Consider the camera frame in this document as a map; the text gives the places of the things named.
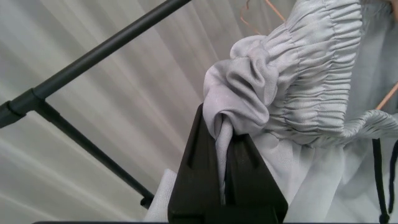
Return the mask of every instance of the gray fabric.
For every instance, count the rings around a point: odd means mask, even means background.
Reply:
[[[269,36],[240,40],[206,74],[220,182],[232,132],[251,134],[289,203],[286,222],[324,221],[352,179],[372,175],[358,172],[370,150],[359,143],[398,138],[398,120],[371,110],[398,78],[397,29],[387,3],[362,3],[297,1]]]

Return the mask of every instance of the black drawstring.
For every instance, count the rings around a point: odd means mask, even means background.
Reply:
[[[385,224],[389,222],[390,220],[389,214],[392,213],[392,209],[394,208],[394,199],[395,199],[394,179],[396,177],[396,162],[398,159],[398,141],[394,144],[390,160],[390,181],[389,181],[390,201],[388,206],[388,212],[386,208],[386,199],[384,197],[380,139],[373,139],[372,144],[373,144],[373,158],[374,158],[374,178],[376,180],[377,196],[379,197],[379,204],[381,210],[379,222],[380,224]]]

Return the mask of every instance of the black pole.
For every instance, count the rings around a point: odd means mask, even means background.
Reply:
[[[130,187],[140,193],[144,198],[141,200],[141,205],[149,208],[154,195],[150,193],[144,186],[142,186],[135,178],[127,173],[115,161],[108,157],[101,149],[92,143],[79,130],[71,125],[61,114],[49,105],[46,101],[41,101],[35,111],[45,118],[48,122],[55,125],[59,130],[65,133],[68,137],[73,139],[86,152],[90,153],[95,159],[100,161],[106,168],[116,174],[120,179],[125,181]]]
[[[46,99],[46,97],[61,89],[83,72],[102,61],[102,59],[111,55],[190,1],[191,0],[167,0],[163,2],[117,34],[114,34],[108,40],[105,40],[102,44],[99,44],[99,46],[95,47],[93,50],[84,54],[78,60],[39,84],[34,88],[34,93],[39,98]]]

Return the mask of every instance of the white backdrop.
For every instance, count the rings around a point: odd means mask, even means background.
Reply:
[[[38,85],[158,0],[0,0],[0,103]],[[155,192],[178,171],[206,70],[254,32],[246,0],[193,0],[48,101]],[[247,21],[281,23],[264,1]],[[294,2],[273,1],[287,17]],[[0,129],[0,220],[140,220],[141,196],[35,113]]]

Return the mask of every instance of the clothes hanger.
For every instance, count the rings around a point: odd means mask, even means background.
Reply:
[[[264,0],[268,6],[279,16],[279,18],[285,22],[285,18],[282,16],[282,14],[278,11],[278,9],[269,1],[269,0]],[[246,1],[246,5],[241,8],[240,11],[240,16],[241,20],[243,23],[245,23],[248,27],[250,27],[256,34],[262,35],[254,26],[252,26],[250,23],[248,23],[244,18],[243,18],[243,10],[249,10],[249,2],[250,0]],[[394,13],[395,20],[398,21],[398,0],[390,0],[391,6],[392,6],[392,11]],[[383,98],[383,100],[378,104],[376,107],[376,110],[381,110],[382,107],[391,99],[391,97],[394,95],[394,93],[398,90],[398,82],[392,87],[390,92]]]

